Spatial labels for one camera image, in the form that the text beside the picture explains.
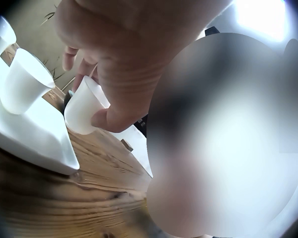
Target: blurred region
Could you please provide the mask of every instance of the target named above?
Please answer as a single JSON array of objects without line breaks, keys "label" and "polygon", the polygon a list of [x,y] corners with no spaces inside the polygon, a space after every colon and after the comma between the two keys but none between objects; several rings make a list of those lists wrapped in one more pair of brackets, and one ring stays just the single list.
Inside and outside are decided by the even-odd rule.
[{"label": "blurred region", "polygon": [[298,186],[298,41],[280,57],[219,33],[182,50],[152,98],[148,211],[176,237],[264,229]]}]

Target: wall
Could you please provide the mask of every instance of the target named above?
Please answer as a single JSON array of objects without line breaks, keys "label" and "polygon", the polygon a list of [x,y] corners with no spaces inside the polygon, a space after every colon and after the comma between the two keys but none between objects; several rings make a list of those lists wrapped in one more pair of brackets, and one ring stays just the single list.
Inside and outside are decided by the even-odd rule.
[{"label": "wall", "polygon": [[[56,35],[53,18],[41,25],[46,19],[45,16],[54,12],[55,6],[60,1],[21,1],[4,17],[13,27],[18,45],[38,57],[54,75],[56,86],[63,89],[75,76],[75,69],[78,68],[82,55],[77,56],[74,68],[70,72],[65,72],[62,68],[62,55],[65,45]],[[71,85],[65,88],[64,92],[66,93],[70,88]]]}]

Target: finger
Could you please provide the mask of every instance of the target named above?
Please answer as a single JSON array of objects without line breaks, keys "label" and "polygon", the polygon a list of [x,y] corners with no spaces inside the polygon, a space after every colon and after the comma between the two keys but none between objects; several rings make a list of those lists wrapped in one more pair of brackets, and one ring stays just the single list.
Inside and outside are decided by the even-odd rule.
[{"label": "finger", "polygon": [[89,76],[92,73],[95,66],[96,66],[96,62],[89,63],[88,61],[86,61],[85,58],[82,60],[80,66],[78,68],[77,74],[75,76],[75,79],[74,79],[73,88],[72,88],[73,92],[75,92],[78,89],[83,77],[85,75]]},{"label": "finger", "polygon": [[138,119],[139,118],[133,116],[120,115],[113,110],[112,106],[110,106],[109,108],[101,109],[96,112],[91,118],[91,124],[94,127],[102,128],[114,133],[119,133],[126,130]]},{"label": "finger", "polygon": [[94,68],[94,71],[92,72],[91,78],[99,84],[99,78],[98,78],[98,73],[97,73],[97,65]]},{"label": "finger", "polygon": [[65,51],[63,55],[63,69],[65,71],[69,71],[73,68],[77,52],[78,52],[78,49],[74,49],[69,46],[65,47]]}]

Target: white cup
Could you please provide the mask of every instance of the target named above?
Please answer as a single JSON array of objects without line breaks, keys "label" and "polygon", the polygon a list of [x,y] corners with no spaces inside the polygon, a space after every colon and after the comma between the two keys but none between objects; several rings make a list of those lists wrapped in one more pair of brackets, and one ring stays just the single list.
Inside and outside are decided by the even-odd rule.
[{"label": "white cup", "polygon": [[7,20],[0,16],[0,55],[10,45],[16,42],[15,33],[7,22]]},{"label": "white cup", "polygon": [[84,76],[77,91],[64,110],[66,126],[74,133],[87,135],[96,130],[91,118],[100,109],[110,106],[101,86],[89,76]]},{"label": "white cup", "polygon": [[8,112],[19,115],[54,87],[47,68],[31,53],[17,49],[2,85],[0,99]]}]

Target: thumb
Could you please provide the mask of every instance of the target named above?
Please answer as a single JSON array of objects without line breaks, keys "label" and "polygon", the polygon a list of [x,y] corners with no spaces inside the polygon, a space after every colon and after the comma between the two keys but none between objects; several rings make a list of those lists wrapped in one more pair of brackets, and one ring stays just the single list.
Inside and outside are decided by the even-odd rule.
[{"label": "thumb", "polygon": [[92,126],[114,133],[124,131],[133,123],[134,121],[131,118],[126,118],[114,111],[112,106],[109,108],[100,109],[91,118]]}]

